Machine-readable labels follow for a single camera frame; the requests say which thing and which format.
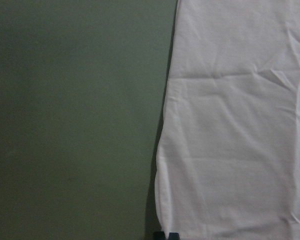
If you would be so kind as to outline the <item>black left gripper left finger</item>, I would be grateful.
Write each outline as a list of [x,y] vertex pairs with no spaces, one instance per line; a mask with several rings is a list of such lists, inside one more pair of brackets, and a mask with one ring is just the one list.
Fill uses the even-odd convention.
[[153,233],[153,240],[165,240],[165,233],[163,231],[155,231]]

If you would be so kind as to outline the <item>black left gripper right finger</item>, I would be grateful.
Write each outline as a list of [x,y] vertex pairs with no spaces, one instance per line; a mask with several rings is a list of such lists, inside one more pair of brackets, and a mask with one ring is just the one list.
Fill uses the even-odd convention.
[[170,232],[168,240],[180,240],[180,235],[177,232]]

